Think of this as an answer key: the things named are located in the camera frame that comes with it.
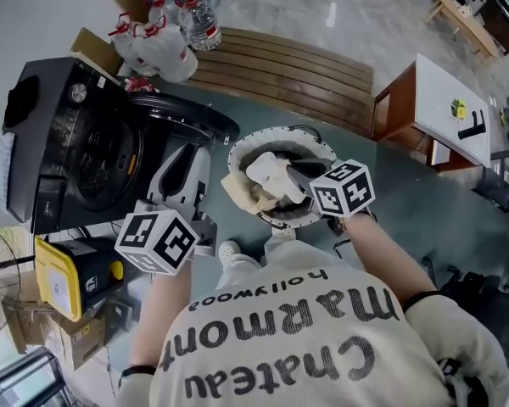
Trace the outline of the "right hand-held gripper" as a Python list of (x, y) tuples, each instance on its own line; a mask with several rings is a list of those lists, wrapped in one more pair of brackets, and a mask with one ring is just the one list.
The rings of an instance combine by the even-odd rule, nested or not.
[(303, 201), (313, 196), (322, 215), (350, 218), (376, 199), (369, 169), (353, 159), (333, 169), (332, 164), (333, 160), (321, 158), (290, 160), (288, 197)]

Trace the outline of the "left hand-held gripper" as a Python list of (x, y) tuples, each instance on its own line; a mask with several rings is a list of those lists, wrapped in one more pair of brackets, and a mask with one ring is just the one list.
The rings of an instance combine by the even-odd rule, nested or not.
[[(210, 152), (186, 143), (159, 167), (148, 199), (126, 215), (115, 251), (143, 272), (175, 276), (194, 255), (215, 254), (217, 224), (197, 210), (210, 178)], [(181, 192), (181, 203), (157, 203)]]

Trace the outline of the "cream clothes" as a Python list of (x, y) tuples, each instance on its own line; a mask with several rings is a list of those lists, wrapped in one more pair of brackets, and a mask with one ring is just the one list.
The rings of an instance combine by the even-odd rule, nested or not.
[(294, 204), (306, 195), (289, 175), (290, 161), (278, 159), (274, 153), (260, 155), (245, 172), (233, 171), (221, 180), (232, 201), (252, 215), (275, 209), (286, 199)]

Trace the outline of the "white laundry basket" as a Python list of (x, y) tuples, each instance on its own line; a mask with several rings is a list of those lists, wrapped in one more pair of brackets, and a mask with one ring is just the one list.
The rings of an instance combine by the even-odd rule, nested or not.
[[(247, 170), (263, 153), (274, 153), (278, 159), (331, 159), (338, 163), (335, 152), (322, 140), (320, 133), (307, 125), (276, 126), (256, 131), (237, 141), (227, 157), (229, 173)], [(319, 221), (319, 212), (313, 196), (302, 203), (282, 201), (275, 209), (257, 214), (266, 224), (279, 229), (298, 229)]]

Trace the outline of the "black washing machine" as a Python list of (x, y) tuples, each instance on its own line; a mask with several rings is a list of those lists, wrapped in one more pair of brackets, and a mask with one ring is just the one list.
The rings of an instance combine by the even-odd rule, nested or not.
[(36, 107), (3, 127), (15, 134), (8, 212), (36, 235), (123, 218), (148, 189), (148, 116), (79, 59), (28, 62), (18, 82), (31, 75)]

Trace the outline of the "person's right forearm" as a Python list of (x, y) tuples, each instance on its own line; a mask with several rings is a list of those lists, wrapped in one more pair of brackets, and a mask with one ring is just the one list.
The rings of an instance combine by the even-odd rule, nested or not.
[(340, 221), (365, 271), (384, 282), (400, 304), (437, 288), (422, 267), (368, 214)]

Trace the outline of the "black round washer door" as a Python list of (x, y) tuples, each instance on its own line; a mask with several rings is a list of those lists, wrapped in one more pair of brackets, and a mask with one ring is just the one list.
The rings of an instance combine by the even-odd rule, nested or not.
[(162, 92), (131, 92), (128, 101), (133, 106), (145, 108), (155, 119), (191, 128), (213, 143), (227, 145), (236, 142), (239, 136), (238, 124), (208, 105)]

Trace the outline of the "person's white left shoe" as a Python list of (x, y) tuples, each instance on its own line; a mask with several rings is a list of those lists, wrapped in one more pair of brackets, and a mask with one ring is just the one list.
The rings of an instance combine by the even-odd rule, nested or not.
[(227, 240), (220, 244), (218, 257), (224, 270), (228, 269), (237, 255), (241, 254), (239, 245), (233, 240)]

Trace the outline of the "red white detergent bag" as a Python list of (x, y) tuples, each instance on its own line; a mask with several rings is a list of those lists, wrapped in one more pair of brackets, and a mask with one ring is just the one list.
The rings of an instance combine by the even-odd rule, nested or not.
[(143, 77), (127, 77), (124, 82), (127, 92), (159, 92), (148, 79)]

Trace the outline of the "wooden slat bench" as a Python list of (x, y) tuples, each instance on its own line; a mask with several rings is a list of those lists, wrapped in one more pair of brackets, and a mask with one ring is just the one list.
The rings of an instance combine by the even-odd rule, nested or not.
[(369, 137), (374, 70), (326, 49), (225, 27), (212, 51), (197, 51), (188, 85), (249, 99)]

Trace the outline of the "black bin with yellow lid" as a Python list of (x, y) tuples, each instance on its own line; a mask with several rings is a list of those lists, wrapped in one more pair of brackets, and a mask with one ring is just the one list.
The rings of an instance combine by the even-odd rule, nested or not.
[(105, 237), (57, 243), (37, 237), (35, 270), (41, 300), (70, 321), (81, 320), (124, 281), (120, 255)]

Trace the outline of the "black folded cloth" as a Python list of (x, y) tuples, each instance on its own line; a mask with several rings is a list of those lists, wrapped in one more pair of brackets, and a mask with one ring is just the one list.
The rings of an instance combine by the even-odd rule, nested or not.
[(31, 75), (8, 92), (8, 101), (4, 112), (3, 127), (13, 128), (25, 121), (36, 107), (39, 98), (39, 77)]

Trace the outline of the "white checked cloth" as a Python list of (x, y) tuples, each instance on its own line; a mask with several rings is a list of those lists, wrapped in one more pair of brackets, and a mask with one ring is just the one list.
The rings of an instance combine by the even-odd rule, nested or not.
[(7, 205), (8, 182), (12, 155), (14, 150), (15, 134), (4, 132), (0, 135), (0, 204)]

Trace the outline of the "brown cardboard box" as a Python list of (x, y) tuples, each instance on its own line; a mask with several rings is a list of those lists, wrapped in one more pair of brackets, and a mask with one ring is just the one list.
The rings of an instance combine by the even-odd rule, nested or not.
[(5, 283), (4, 314), (8, 317), (4, 331), (18, 354), (26, 354), (30, 346), (43, 346), (42, 326), (47, 317), (59, 312), (42, 301), (36, 272), (29, 270), (20, 277), (11, 276)]
[(72, 371), (88, 362), (105, 344), (106, 314), (90, 311), (79, 321), (60, 316), (56, 322), (57, 356)]

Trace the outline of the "black office chair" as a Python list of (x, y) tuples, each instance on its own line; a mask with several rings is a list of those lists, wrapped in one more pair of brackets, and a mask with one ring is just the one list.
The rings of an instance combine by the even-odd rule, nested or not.
[(404, 303), (407, 322), (438, 366), (454, 361), (468, 376), (499, 376), (509, 368), (509, 294), (498, 289), (498, 276), (459, 270), (440, 290), (432, 272), (412, 261), (413, 293)]

